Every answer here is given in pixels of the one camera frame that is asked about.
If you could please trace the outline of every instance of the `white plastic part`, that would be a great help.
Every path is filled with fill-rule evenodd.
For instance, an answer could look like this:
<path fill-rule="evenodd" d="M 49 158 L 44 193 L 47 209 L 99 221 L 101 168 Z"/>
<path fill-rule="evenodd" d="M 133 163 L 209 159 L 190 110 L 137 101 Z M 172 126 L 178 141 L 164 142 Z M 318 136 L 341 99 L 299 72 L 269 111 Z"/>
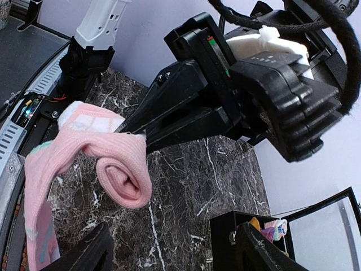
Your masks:
<path fill-rule="evenodd" d="M 84 49 L 108 50 L 115 44 L 119 23 L 131 0 L 93 0 L 77 29 L 76 41 Z"/>
<path fill-rule="evenodd" d="M 261 52 L 284 52 L 302 55 L 299 64 L 310 65 L 309 52 L 305 45 L 297 42 L 283 40 L 277 28 L 263 26 L 259 34 L 250 34 L 227 40 L 235 58 L 242 60 Z M 314 79 L 311 68 L 303 74 L 304 77 Z"/>

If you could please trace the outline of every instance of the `wall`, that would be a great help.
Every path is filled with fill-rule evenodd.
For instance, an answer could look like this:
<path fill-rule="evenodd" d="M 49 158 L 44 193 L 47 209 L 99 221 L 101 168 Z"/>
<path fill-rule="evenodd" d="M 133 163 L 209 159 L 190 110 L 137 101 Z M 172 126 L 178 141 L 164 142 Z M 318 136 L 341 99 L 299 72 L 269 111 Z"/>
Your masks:
<path fill-rule="evenodd" d="M 226 0 L 225 4 L 250 14 L 256 0 Z M 282 7 L 281 0 L 276 1 Z M 39 22 L 69 36 L 80 25 L 90 0 L 47 0 Z M 163 38 L 187 19 L 206 11 L 216 22 L 218 13 L 207 0 L 133 0 L 118 30 L 116 55 L 111 67 L 150 85 L 158 72 L 175 61 Z"/>
<path fill-rule="evenodd" d="M 249 14 L 256 0 L 246 0 L 247 5 L 242 5 L 244 2 L 224 0 L 225 4 Z M 46 0 L 39 22 L 71 36 L 89 3 L 90 0 Z M 281 0 L 267 3 L 274 9 L 283 6 Z M 112 67 L 149 85 L 159 70 L 174 61 L 164 36 L 203 11 L 211 13 L 218 22 L 219 16 L 207 0 L 133 0 L 118 31 Z M 356 13 L 351 18 L 354 26 L 361 8 Z M 361 37 L 361 27 L 357 31 Z M 323 137 L 325 147 L 321 152 L 302 163 L 286 163 L 268 142 L 257 147 L 273 214 L 316 203 L 349 186 L 354 187 L 361 199 L 360 121 L 361 108 L 355 106 L 352 116 L 344 118 Z"/>

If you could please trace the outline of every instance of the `pink sock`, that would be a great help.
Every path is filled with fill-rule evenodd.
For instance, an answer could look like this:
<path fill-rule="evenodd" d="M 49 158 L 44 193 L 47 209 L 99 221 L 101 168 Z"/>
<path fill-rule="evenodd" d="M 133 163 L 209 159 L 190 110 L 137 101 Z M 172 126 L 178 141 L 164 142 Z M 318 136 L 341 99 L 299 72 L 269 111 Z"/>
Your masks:
<path fill-rule="evenodd" d="M 115 202 L 128 208 L 149 202 L 152 185 L 146 140 L 141 135 L 113 133 L 123 120 L 112 111 L 74 102 L 59 118 L 56 139 L 36 147 L 26 158 L 25 230 L 30 271 L 41 270 L 60 257 L 46 198 L 52 180 L 69 169 L 80 151 L 99 158 L 99 181 Z"/>

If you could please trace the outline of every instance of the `yellow object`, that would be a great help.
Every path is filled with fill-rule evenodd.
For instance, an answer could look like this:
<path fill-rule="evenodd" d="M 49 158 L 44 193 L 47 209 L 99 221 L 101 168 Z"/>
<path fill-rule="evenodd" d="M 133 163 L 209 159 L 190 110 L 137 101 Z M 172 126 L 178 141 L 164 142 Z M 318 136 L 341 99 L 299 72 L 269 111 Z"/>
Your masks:
<path fill-rule="evenodd" d="M 259 224 L 259 221 L 257 218 L 252 218 L 251 221 L 249 222 L 252 226 L 254 226 L 257 230 L 261 230 L 261 226 Z"/>

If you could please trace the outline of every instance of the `marble tabletop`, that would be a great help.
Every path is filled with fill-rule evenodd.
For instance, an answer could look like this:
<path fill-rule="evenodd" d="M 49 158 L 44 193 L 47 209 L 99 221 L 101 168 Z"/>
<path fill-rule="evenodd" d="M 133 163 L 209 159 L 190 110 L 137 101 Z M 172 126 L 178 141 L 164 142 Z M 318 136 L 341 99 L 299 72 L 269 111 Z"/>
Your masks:
<path fill-rule="evenodd" d="M 113 70 L 87 102 L 129 116 L 147 89 Z M 229 211 L 268 215 L 256 154 L 242 141 L 206 138 L 148 155 L 149 205 L 129 210 L 105 193 L 95 160 L 79 155 L 53 183 L 49 201 L 62 253 L 105 221 L 113 270 L 213 270 L 209 220 Z"/>

